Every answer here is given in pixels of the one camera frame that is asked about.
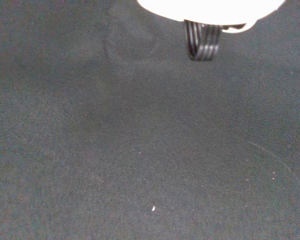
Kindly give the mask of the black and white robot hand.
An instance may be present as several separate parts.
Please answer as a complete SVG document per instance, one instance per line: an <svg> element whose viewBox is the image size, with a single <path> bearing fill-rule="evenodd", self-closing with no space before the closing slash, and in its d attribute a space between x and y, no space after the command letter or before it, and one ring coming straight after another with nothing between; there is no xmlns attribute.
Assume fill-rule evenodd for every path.
<svg viewBox="0 0 300 240"><path fill-rule="evenodd" d="M285 0L138 0L158 16L184 23L188 57L210 61L219 49L222 33L249 30L276 11Z"/></svg>

